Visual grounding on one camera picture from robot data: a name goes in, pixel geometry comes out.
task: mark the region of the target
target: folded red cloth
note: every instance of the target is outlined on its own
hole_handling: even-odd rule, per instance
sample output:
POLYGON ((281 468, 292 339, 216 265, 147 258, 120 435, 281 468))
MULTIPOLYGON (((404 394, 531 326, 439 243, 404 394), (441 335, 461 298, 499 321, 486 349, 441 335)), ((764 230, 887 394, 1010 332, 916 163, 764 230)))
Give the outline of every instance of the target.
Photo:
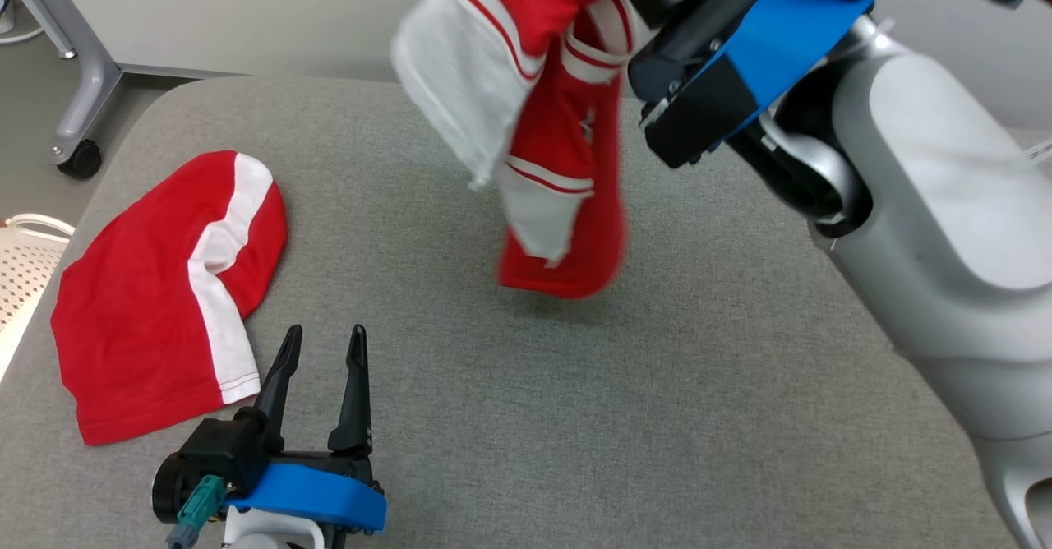
POLYGON ((84 444, 139 436, 260 390, 242 320, 285 246, 270 171, 235 151, 181 166, 62 273, 52 330, 84 444))

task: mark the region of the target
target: red and white jersey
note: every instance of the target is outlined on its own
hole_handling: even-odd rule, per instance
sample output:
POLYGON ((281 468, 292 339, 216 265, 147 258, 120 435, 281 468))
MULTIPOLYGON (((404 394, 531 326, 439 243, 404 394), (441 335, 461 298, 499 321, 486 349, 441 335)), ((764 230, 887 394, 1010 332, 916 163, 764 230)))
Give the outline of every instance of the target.
POLYGON ((422 0, 402 20, 391 60, 477 186, 507 154, 546 55, 596 0, 422 0))
POLYGON ((649 36, 628 0, 423 0, 402 22, 406 93, 501 190, 506 286, 580 298, 615 273, 620 77, 649 36))

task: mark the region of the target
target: caster wheel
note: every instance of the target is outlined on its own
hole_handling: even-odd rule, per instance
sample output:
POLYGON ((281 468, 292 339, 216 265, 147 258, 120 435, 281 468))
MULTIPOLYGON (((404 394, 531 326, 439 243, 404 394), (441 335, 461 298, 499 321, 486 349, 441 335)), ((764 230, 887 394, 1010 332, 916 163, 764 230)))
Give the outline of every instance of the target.
POLYGON ((73 179, 89 179, 102 167, 102 151, 94 141, 83 140, 59 170, 73 179))

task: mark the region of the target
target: blue plastic mount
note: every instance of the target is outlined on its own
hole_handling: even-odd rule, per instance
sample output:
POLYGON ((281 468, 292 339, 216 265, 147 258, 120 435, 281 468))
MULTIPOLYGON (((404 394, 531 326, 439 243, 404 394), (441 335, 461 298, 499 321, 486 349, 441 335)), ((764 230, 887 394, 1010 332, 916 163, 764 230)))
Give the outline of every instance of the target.
POLYGON ((250 496, 226 505, 363 531, 383 532, 387 520, 387 500, 362 482, 284 463, 270 464, 250 496))
POLYGON ((748 126, 804 78, 874 1, 756 1, 736 32, 697 74, 700 77, 719 59, 729 58, 755 99, 755 114, 728 137, 748 126))

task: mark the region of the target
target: white wall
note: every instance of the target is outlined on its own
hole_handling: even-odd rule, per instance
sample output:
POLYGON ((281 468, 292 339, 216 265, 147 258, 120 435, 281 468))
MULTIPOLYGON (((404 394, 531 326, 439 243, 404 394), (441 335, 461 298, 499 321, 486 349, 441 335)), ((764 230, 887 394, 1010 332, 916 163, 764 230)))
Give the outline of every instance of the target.
MULTIPOLYGON (((117 62, 234 74, 393 78, 387 46, 417 0, 74 0, 117 62)), ((881 0, 893 35, 943 61, 1008 126, 1052 129, 1052 9, 881 0)))
POLYGON ((117 63, 230 74, 392 78, 416 0, 73 0, 117 63))

